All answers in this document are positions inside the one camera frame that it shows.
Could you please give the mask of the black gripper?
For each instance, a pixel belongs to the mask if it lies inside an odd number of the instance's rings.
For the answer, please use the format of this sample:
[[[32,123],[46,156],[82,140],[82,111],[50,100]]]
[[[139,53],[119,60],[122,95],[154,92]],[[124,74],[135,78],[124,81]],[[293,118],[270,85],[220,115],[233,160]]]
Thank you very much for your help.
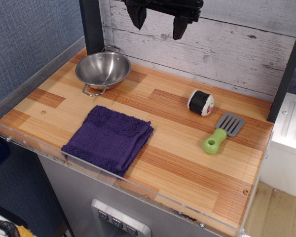
[[[125,0],[128,14],[133,25],[142,28],[147,9],[169,15],[176,15],[173,22],[173,39],[180,40],[185,33],[188,23],[198,22],[202,0]]]

